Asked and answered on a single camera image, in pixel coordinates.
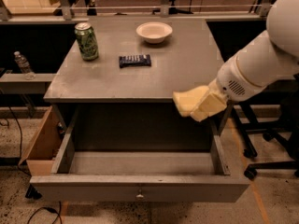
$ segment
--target drawer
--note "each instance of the drawer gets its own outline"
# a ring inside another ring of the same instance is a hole
[[[51,174],[31,184],[53,201],[235,202],[249,181],[230,175],[212,119],[119,103],[78,105]]]

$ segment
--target green can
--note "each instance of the green can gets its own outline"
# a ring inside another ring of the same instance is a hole
[[[99,56],[97,41],[92,26],[88,22],[81,22],[75,26],[78,47],[83,60],[91,61]]]

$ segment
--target white bowl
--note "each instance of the white bowl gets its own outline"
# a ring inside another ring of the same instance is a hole
[[[172,34],[172,27],[162,22],[147,22],[138,26],[136,32],[146,42],[158,44]]]

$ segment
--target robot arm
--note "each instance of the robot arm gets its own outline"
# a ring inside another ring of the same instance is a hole
[[[299,0],[277,0],[266,30],[231,57],[208,85],[174,92],[179,113],[197,121],[226,108],[227,101],[245,101],[269,84],[299,73]]]

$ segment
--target desk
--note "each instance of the desk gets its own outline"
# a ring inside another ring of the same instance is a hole
[[[149,45],[135,34],[162,21],[173,34]],[[182,118],[173,91],[206,85],[222,58],[206,21],[196,18],[90,18],[99,59],[75,43],[45,95],[66,135],[52,175],[31,183],[47,199],[235,202],[247,180],[230,174],[212,119]],[[149,54],[151,67],[120,69],[120,55]]]

